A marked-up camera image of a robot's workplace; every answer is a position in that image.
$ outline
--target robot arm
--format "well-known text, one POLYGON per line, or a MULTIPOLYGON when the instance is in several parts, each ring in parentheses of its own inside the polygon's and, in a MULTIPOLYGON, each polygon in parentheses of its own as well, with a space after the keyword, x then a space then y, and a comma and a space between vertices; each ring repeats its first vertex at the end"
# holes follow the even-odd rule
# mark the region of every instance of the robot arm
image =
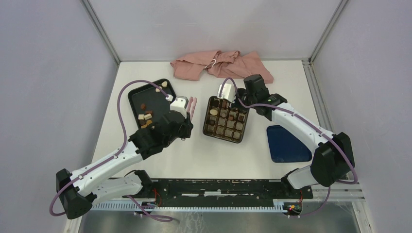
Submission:
POLYGON ((66 169, 59 171, 56 174, 57 192, 74 181, 59 196, 68 219, 82 216, 93 205, 102 201, 151 192, 152 181, 145 171, 136 171, 124 178, 108 179, 128 166, 162 152, 175 139, 190 138, 193 129, 189 113, 190 104, 191 101, 186 97, 176 97, 170 105, 170 111, 158 122, 131 135, 121 153, 119 147, 81 169, 72 172, 66 169))
POLYGON ((249 76, 244 83, 246 89, 239 88, 237 91, 236 86, 223 84, 222 89, 221 85, 218 97, 232 102, 233 107, 254 108, 259 115, 292 133, 312 152, 312 164, 286 174, 283 182, 293 189, 318 183, 329 187, 348 173, 349 165, 327 138, 333 140, 346 154, 350 164, 355 166, 352 146, 346 134, 336 135, 317 126, 298 113, 281 95, 269 94, 260 75, 249 76))

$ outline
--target white table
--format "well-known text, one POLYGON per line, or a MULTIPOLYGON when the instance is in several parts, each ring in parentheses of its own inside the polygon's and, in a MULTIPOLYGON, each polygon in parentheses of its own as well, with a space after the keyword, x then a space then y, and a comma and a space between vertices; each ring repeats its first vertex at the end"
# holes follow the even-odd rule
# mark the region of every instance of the white table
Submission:
MULTIPOLYGON (((309 86, 300 61, 264 61, 263 64, 274 76, 275 81, 267 84, 270 93, 279 93, 297 111, 317 123, 315 108, 309 86)), ((198 102, 192 120, 194 128, 191 138, 175 140, 160 154, 131 165, 116 176, 124 176, 132 169, 144 169, 153 178, 225 178, 225 179, 280 179, 287 172, 303 167, 310 162, 276 164, 271 160, 266 128, 274 125, 265 117, 251 110, 246 124, 245 135, 240 144, 226 142, 205 136, 202 127, 206 115, 206 105, 210 96, 217 95, 223 79, 203 72, 200 81, 181 80, 173 77, 169 62, 126 62, 121 63, 113 86, 110 101, 104 117, 93 161, 107 155, 122 144, 116 102, 121 88, 130 81, 143 79, 155 81, 167 78, 177 95, 197 97, 198 102)), ((144 84, 128 87, 121 99, 121 112, 127 134, 137 130, 136 121, 130 108, 127 93, 144 84)), ((244 87, 243 79, 236 85, 244 87)))

